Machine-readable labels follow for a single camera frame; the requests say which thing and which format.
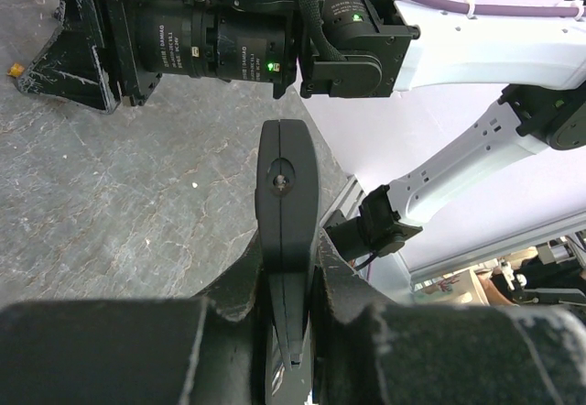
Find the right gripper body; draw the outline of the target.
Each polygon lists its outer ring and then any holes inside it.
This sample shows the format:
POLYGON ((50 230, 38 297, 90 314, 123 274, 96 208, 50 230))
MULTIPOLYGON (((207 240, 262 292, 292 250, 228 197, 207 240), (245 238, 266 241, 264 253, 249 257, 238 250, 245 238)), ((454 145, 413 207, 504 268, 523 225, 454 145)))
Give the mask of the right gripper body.
POLYGON ((102 44, 93 56, 100 88, 142 105, 165 74, 272 85, 282 97, 296 80, 292 14, 250 12, 219 0, 93 0, 102 44))

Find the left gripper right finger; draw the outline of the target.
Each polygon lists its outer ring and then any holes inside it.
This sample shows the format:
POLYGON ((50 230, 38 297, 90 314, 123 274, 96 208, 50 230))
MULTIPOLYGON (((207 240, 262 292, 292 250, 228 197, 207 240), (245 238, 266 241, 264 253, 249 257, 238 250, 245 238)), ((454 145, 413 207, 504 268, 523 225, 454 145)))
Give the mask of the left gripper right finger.
POLYGON ((326 234, 311 298, 319 404, 582 404, 585 327, 562 307, 400 305, 326 234))

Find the red orange battery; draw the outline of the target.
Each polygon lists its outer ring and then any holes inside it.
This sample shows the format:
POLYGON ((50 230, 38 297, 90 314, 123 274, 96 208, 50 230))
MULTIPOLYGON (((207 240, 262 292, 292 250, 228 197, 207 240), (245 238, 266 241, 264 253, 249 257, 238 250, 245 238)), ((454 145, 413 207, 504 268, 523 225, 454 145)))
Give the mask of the red orange battery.
POLYGON ((9 77, 12 78, 18 78, 19 76, 22 75, 22 73, 24 72, 25 67, 18 64, 18 63, 14 63, 7 71, 7 75, 9 77))

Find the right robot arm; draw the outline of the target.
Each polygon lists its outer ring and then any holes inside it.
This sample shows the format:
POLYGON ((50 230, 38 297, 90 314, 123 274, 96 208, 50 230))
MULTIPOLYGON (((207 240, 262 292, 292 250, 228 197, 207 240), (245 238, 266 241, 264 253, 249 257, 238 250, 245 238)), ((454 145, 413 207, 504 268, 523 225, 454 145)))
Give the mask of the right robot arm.
POLYGON ((17 89, 108 114, 143 105, 166 73, 268 83, 275 98, 294 83, 343 99, 502 84, 469 130, 329 228, 347 260, 396 252, 494 171, 585 143, 585 0, 60 0, 58 16, 17 89))

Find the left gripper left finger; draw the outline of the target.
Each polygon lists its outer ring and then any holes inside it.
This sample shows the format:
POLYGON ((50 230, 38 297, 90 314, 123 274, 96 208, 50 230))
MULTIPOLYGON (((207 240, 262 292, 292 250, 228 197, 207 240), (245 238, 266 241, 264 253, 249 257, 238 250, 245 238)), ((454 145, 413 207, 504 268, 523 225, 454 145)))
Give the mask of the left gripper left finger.
POLYGON ((260 247, 197 295, 1 311, 4 404, 257 404, 260 247))

